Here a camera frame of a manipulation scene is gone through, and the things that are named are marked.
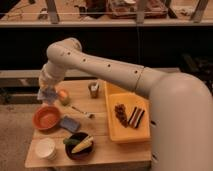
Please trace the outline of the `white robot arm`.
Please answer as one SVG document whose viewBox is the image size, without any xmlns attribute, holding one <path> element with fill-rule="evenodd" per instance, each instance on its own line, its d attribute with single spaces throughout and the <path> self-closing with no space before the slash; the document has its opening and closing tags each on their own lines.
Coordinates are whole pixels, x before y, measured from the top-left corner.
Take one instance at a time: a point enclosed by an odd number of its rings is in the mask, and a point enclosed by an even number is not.
<svg viewBox="0 0 213 171">
<path fill-rule="evenodd" d="M 213 171 L 213 95 L 200 79 L 88 55 L 75 38 L 49 45 L 46 54 L 42 88 L 75 68 L 149 100 L 151 171 Z"/>
</svg>

